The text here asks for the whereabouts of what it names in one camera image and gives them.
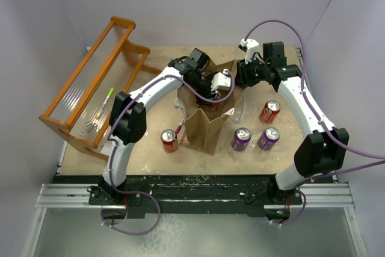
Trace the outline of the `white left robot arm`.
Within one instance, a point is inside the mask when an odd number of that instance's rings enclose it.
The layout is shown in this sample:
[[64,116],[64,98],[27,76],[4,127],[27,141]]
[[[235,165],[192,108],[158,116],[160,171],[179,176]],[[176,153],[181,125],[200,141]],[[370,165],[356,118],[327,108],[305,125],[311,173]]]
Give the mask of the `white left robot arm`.
[[114,99],[107,140],[112,143],[108,164],[99,181],[103,198],[117,204],[124,196],[126,169],[132,149],[147,129],[147,112],[170,92],[185,86],[205,105],[219,102],[219,91],[212,84],[215,74],[205,74],[209,57],[195,48],[189,56],[173,59],[167,67],[141,88]]

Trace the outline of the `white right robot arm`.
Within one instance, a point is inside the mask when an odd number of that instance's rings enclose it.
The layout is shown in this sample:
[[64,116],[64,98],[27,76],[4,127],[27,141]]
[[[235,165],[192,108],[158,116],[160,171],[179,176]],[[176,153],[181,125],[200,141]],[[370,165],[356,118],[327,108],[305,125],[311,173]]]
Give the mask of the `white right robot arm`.
[[305,179],[327,174],[342,167],[349,134],[337,128],[321,111],[302,79],[300,68],[287,64],[284,44],[270,42],[262,45],[252,39],[242,39],[240,50],[245,58],[237,62],[235,84],[252,87],[266,81],[289,105],[304,140],[294,154],[294,162],[275,174],[267,195],[273,203],[282,203],[289,193]]

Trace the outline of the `brown canvas tote bag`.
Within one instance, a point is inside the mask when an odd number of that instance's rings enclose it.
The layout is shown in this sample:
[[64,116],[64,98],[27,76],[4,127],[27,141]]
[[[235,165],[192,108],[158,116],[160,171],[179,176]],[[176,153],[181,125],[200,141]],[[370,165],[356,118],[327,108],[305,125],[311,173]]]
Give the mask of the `brown canvas tote bag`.
[[244,89],[235,87],[231,96],[219,103],[214,112],[197,103],[198,98],[191,90],[182,86],[177,90],[175,105],[183,113],[184,131],[179,134],[179,144],[189,149],[213,155],[221,128],[234,115],[235,108],[244,100]]

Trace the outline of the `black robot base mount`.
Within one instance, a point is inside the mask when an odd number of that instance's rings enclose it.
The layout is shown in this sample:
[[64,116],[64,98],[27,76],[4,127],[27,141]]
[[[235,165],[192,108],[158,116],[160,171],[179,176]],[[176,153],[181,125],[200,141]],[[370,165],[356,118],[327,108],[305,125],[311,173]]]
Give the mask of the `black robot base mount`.
[[271,175],[129,175],[117,191],[98,176],[56,176],[74,197],[80,189],[86,204],[103,209],[123,208],[128,218],[146,214],[246,215],[289,218],[289,210],[331,194],[331,182],[303,184],[280,191]]

